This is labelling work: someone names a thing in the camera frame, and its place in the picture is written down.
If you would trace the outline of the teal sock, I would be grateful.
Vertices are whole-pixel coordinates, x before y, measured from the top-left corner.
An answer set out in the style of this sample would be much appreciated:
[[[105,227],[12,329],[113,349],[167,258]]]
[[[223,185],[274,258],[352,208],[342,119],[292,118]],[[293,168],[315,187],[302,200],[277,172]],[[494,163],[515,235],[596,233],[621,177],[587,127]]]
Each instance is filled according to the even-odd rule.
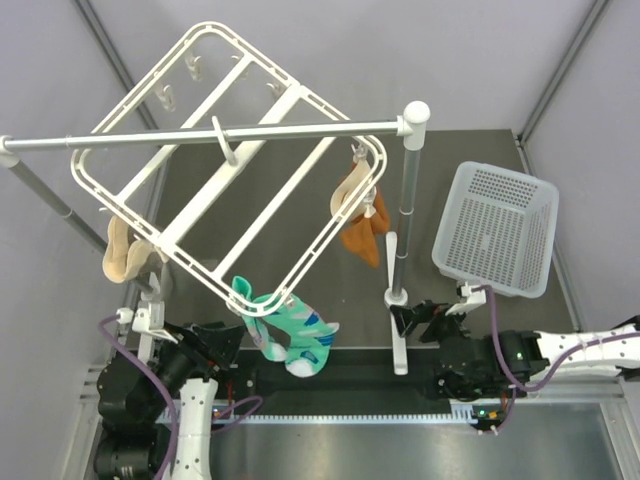
[[[325,367],[340,329],[338,322],[325,322],[317,311],[295,295],[263,320],[289,336],[284,364],[291,375],[310,378]]]
[[[252,299],[252,286],[245,278],[235,276],[232,280],[232,289],[243,298]],[[254,345],[268,361],[284,362],[286,360],[286,349],[271,336],[266,323],[261,318],[245,314],[241,314],[240,317]]]

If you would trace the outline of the orange brown sock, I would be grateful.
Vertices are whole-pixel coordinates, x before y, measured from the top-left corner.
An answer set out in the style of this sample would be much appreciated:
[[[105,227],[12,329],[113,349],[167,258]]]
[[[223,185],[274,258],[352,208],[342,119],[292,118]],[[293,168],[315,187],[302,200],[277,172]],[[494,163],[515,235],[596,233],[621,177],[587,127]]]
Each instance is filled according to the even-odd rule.
[[[364,211],[354,217],[340,233],[340,239],[347,251],[357,255],[367,265],[378,268],[380,254],[377,235],[385,235],[390,230],[391,220],[382,195],[373,189],[372,197],[367,196]]]

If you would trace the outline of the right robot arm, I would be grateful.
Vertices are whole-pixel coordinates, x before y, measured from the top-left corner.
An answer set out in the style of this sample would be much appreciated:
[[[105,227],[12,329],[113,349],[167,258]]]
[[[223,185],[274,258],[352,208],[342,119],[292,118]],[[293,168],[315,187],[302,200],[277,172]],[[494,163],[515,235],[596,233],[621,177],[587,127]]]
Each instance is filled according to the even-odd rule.
[[[472,336],[466,315],[450,314],[452,308],[430,300],[390,308],[400,336],[423,325],[419,341],[437,345],[431,376],[441,397],[471,402],[497,398],[513,387],[529,393],[560,376],[639,377],[638,316],[604,332],[503,330],[495,346],[492,334]]]

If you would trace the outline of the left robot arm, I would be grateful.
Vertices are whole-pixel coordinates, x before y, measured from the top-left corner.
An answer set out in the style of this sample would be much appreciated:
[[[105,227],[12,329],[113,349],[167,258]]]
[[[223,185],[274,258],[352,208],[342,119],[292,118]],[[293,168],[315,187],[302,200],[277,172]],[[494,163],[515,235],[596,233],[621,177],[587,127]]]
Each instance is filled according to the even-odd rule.
[[[208,479],[214,399],[226,387],[245,329],[170,325],[150,362],[120,349],[97,387],[100,479]]]

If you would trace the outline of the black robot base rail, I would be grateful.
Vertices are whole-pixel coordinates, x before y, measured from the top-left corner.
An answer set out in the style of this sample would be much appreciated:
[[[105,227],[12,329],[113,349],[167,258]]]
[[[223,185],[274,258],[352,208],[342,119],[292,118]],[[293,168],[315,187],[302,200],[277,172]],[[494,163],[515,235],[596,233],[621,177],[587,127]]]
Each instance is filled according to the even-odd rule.
[[[389,348],[337,348],[325,367],[310,378],[297,378],[282,363],[257,350],[242,350],[225,373],[231,383],[220,399],[258,395],[262,415],[405,415],[448,413],[451,400],[493,399],[505,386],[464,387],[446,374],[439,351],[408,350],[409,371],[397,375]]]

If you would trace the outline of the white square clip hanger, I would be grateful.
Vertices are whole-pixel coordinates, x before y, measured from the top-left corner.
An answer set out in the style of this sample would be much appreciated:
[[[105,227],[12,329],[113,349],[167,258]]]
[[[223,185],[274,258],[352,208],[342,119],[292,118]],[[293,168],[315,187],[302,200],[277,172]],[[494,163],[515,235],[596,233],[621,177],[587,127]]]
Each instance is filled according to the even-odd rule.
[[[212,89],[202,103],[174,131],[149,131],[118,134],[115,127],[137,109],[179,61],[191,54],[196,44],[206,38],[223,41],[234,49],[239,58],[231,70]],[[281,86],[282,91],[273,105],[255,125],[224,127],[214,120],[211,128],[202,129],[199,122],[223,98],[240,77],[252,67],[258,68]],[[74,137],[64,139],[64,146],[72,151],[71,173],[77,184],[98,200],[109,212],[124,220],[140,237],[160,249],[171,260],[186,270],[204,286],[224,300],[231,308],[245,315],[262,317],[278,309],[293,293],[310,267],[339,233],[360,202],[385,173],[387,153],[379,137],[382,134],[405,134],[408,129],[403,119],[356,122],[349,120],[309,88],[281,69],[274,61],[246,42],[229,27],[213,21],[191,27],[161,60],[121,100],[110,114],[85,140]],[[253,302],[234,292],[224,277],[249,247],[258,233],[275,215],[284,201],[311,172],[332,143],[339,137],[351,137],[372,159],[371,173],[360,183],[360,194],[353,193],[335,216],[317,234],[301,254],[291,270],[267,299]],[[199,260],[186,253],[180,243],[196,222],[213,206],[221,195],[245,170],[259,150],[269,140],[316,138],[318,144],[301,162],[281,189],[267,203],[258,217],[235,242],[218,266],[210,270]],[[204,186],[187,202],[164,229],[154,227],[150,220],[129,206],[129,198],[136,193],[175,150],[187,144],[215,143],[223,154],[222,165]],[[115,146],[156,145],[159,150],[119,192],[94,178],[88,170],[87,160],[93,150]]]

